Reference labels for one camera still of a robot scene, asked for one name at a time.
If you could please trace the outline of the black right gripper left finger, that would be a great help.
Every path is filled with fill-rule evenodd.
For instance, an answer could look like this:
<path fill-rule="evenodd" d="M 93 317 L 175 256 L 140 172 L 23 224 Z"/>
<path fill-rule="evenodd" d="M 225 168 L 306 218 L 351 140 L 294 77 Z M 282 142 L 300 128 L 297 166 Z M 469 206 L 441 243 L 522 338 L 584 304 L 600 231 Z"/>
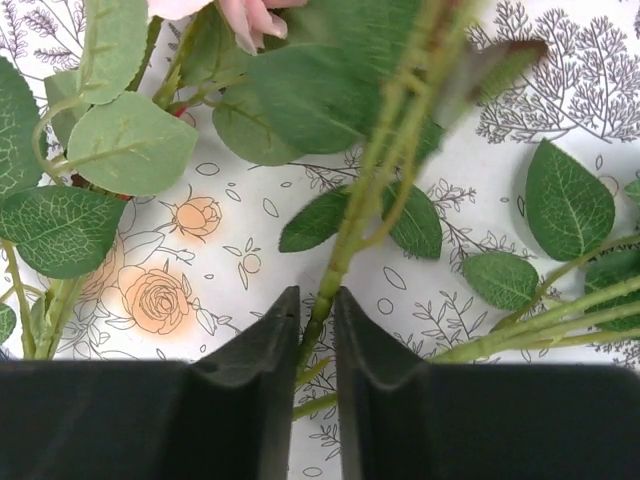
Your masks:
<path fill-rule="evenodd" d="M 300 291 L 194 363 L 5 361 L 5 479 L 283 479 Z"/>

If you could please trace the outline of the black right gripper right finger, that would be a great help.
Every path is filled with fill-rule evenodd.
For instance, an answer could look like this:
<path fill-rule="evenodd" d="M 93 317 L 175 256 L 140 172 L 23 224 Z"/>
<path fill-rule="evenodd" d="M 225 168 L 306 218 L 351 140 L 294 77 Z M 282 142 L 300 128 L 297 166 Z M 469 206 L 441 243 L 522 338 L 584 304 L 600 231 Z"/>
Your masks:
<path fill-rule="evenodd" d="M 437 364 L 334 302 L 346 479 L 636 480 L 639 377 L 606 365 Z"/>

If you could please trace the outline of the green eucalyptus stem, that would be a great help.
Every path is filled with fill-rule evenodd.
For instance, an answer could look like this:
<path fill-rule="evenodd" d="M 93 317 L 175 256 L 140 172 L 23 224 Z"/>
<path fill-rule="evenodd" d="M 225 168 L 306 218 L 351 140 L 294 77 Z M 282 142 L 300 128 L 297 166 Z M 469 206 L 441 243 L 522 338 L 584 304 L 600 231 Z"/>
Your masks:
<path fill-rule="evenodd" d="M 639 237 L 608 238 L 616 207 L 611 192 L 551 141 L 536 147 L 525 181 L 531 234 L 560 267 L 546 277 L 511 251 L 463 258 L 474 293 L 506 312 L 491 332 L 450 338 L 439 362 L 469 363 L 506 350 L 550 350 L 619 343 L 639 334 Z"/>

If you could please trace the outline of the pink rose stem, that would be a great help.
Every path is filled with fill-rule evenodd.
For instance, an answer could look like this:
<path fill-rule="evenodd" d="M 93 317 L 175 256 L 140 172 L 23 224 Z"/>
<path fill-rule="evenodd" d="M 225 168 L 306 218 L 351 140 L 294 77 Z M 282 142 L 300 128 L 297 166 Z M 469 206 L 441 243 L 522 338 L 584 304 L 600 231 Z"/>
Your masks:
<path fill-rule="evenodd" d="M 314 197 L 282 229 L 278 248 L 333 248 L 299 346 L 304 372 L 353 257 L 392 236 L 438 257 L 440 225 L 409 229 L 416 174 L 445 132 L 547 54 L 541 39 L 475 48 L 477 1 L 153 1 L 150 28 L 183 20 L 157 99 L 172 112 L 181 87 L 212 107 L 225 145 L 280 166 L 362 148 L 356 179 Z"/>
<path fill-rule="evenodd" d="M 52 359 L 86 285 L 111 287 L 128 203 L 167 190 L 185 172 L 196 130 L 171 102 L 181 78 L 167 72 L 140 92 L 159 31 L 199 1 L 85 1 L 75 67 L 48 77 L 40 107 L 27 80 L 1 62 L 1 252 L 15 305 L 1 333 L 21 332 L 27 360 Z"/>

